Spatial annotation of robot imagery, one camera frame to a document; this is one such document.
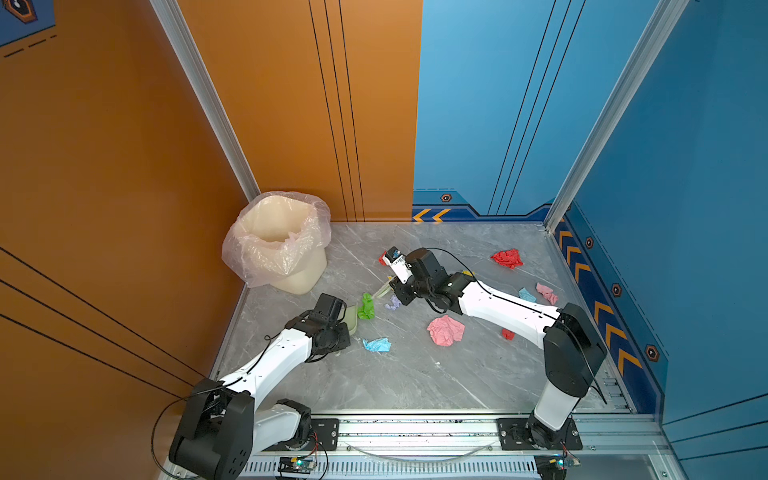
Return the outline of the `green dustpan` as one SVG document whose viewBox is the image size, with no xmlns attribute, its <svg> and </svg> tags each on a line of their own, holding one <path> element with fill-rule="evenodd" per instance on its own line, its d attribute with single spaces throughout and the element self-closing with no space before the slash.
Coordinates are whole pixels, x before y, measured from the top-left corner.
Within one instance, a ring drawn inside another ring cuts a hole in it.
<svg viewBox="0 0 768 480">
<path fill-rule="evenodd" d="M 343 316 L 343 323 L 347 325 L 348 333 L 353 336 L 358 328 L 358 304 L 348 305 Z"/>
</svg>

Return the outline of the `green paper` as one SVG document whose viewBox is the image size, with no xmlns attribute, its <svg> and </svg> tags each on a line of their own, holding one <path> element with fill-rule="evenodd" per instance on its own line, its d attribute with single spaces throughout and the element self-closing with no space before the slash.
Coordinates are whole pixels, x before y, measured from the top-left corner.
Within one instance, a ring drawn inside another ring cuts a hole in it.
<svg viewBox="0 0 768 480">
<path fill-rule="evenodd" d="M 357 317 L 361 320 L 373 320 L 375 318 L 375 305 L 373 295 L 364 293 L 361 304 L 357 308 Z"/>
</svg>

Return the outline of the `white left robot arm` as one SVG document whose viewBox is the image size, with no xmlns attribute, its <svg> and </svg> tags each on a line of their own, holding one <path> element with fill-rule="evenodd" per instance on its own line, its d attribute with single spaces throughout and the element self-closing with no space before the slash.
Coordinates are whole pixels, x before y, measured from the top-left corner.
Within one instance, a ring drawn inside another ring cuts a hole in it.
<svg viewBox="0 0 768 480">
<path fill-rule="evenodd" d="M 265 409 L 272 390 L 295 368 L 350 346 L 346 303 L 322 294 L 316 305 L 289 320 L 265 349 L 219 380 L 205 378 L 184 397 L 184 411 L 168 460 L 189 479 L 236 479 L 253 454 L 276 450 L 279 479 L 326 477 L 337 446 L 339 421 L 315 420 L 310 407 L 280 399 Z"/>
</svg>

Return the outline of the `green hand brush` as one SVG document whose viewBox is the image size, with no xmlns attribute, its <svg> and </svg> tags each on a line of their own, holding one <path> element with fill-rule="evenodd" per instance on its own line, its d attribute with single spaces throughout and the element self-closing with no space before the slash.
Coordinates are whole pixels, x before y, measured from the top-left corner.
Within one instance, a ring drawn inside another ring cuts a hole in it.
<svg viewBox="0 0 768 480">
<path fill-rule="evenodd" d="M 387 297 L 388 295 L 391 295 L 393 292 L 393 288 L 391 286 L 391 282 L 393 280 L 392 276 L 389 276 L 387 278 L 387 281 L 375 292 L 372 294 L 372 297 L 374 299 L 380 299 Z"/>
</svg>

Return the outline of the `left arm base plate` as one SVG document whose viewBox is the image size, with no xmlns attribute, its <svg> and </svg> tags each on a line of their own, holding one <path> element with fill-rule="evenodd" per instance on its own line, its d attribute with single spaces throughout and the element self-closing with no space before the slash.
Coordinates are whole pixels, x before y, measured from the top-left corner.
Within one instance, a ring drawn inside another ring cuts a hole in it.
<svg viewBox="0 0 768 480">
<path fill-rule="evenodd" d="M 319 442 L 320 450 L 330 453 L 337 450 L 340 420 L 338 418 L 312 418 L 309 436 L 305 441 L 291 440 L 279 442 L 266 449 L 266 452 L 310 451 Z"/>
</svg>

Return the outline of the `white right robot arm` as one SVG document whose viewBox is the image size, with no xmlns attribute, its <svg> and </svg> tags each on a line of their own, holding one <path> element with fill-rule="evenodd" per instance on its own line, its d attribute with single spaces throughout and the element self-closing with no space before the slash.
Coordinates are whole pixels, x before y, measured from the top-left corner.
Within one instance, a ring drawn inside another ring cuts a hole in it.
<svg viewBox="0 0 768 480">
<path fill-rule="evenodd" d="M 404 305 L 423 299 L 436 311 L 488 321 L 542 350 L 546 381 L 525 423 L 526 442 L 547 450 L 567 444 L 572 413 L 608 354 L 584 309 L 573 303 L 558 308 L 522 300 L 461 272 L 437 286 L 416 277 L 405 282 L 395 277 L 389 285 Z"/>
</svg>

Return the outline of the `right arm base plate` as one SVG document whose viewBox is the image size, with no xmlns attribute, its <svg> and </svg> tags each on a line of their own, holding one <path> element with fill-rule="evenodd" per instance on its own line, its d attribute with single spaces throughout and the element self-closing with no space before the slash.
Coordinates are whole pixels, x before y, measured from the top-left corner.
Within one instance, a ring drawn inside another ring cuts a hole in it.
<svg viewBox="0 0 768 480">
<path fill-rule="evenodd" d="M 572 417 L 568 417 L 559 430 L 549 429 L 534 417 L 498 418 L 496 427 L 503 451 L 583 449 L 580 433 Z"/>
</svg>

